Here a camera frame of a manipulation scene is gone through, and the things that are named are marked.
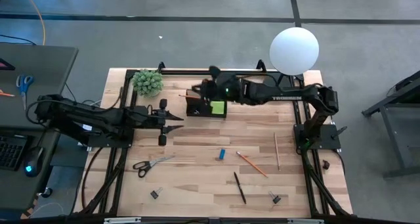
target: computer mouse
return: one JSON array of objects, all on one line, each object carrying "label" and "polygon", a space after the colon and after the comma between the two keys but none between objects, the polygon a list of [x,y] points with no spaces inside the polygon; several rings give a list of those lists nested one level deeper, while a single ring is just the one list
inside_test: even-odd
[{"label": "computer mouse", "polygon": [[26,176],[35,177],[39,174],[42,168],[44,148],[36,146],[26,151],[24,158],[24,171]]}]

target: green plant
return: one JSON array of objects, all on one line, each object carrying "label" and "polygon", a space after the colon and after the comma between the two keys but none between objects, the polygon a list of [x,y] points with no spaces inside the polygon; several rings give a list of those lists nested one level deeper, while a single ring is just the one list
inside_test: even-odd
[{"label": "green plant", "polygon": [[156,71],[141,70],[133,76],[134,90],[140,96],[154,97],[163,89],[162,74]]}]

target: orange pencil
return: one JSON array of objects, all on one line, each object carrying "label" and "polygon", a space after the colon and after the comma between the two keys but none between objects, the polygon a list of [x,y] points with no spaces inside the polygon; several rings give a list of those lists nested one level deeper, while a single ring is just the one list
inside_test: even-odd
[{"label": "orange pencil", "polygon": [[0,89],[0,96],[14,97],[14,95],[12,95],[10,93],[4,93],[1,89]]},{"label": "orange pencil", "polygon": [[244,157],[241,155],[240,152],[236,151],[236,153],[243,158],[245,161],[247,161],[249,164],[251,164],[251,166],[253,166],[255,169],[257,169],[257,171],[259,171],[261,174],[263,174],[265,177],[268,177],[263,171],[261,171],[261,169],[259,169],[254,163],[252,163],[251,161],[248,160],[248,158]]}]

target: black-handled scissors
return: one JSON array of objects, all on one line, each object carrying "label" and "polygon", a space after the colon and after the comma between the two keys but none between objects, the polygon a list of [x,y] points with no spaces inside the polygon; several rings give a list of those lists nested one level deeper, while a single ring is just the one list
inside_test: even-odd
[{"label": "black-handled scissors", "polygon": [[149,172],[149,170],[154,165],[156,165],[158,162],[169,160],[169,159],[174,158],[174,157],[175,156],[169,156],[169,157],[157,158],[157,159],[152,160],[152,161],[138,162],[138,163],[133,165],[133,169],[138,169],[138,176],[140,178],[143,178],[143,177],[146,176],[146,174]]}]

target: keyboard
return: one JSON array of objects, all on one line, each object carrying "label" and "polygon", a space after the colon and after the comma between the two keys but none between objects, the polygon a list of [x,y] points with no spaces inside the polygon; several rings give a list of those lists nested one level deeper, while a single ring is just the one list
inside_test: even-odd
[{"label": "keyboard", "polygon": [[0,134],[0,169],[16,171],[32,137]]}]

